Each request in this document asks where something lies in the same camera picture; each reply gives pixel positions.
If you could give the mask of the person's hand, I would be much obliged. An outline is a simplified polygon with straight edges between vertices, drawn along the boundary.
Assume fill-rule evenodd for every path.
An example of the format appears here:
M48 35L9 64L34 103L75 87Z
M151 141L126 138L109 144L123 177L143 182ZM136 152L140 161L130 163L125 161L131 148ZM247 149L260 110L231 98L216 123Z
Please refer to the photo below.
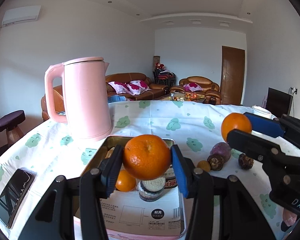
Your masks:
M293 226L296 221L298 220L298 215L292 213L291 211L284 209L282 214L282 223L281 223L281 230L286 232L291 226Z

